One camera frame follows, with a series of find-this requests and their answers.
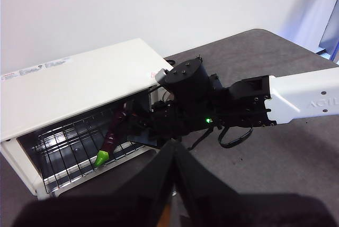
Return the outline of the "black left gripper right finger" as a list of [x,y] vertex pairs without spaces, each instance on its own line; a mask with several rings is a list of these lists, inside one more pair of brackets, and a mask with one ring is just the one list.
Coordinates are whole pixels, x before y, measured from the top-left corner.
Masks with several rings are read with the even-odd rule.
[[317,198],[293,193],[239,193],[173,144],[176,187],[195,226],[337,226]]

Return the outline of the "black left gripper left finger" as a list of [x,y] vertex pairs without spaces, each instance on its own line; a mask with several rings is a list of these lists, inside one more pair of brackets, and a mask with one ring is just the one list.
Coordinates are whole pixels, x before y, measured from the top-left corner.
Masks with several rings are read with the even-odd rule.
[[14,226],[156,226],[173,189],[175,141],[167,142],[140,173],[106,195],[35,201]]

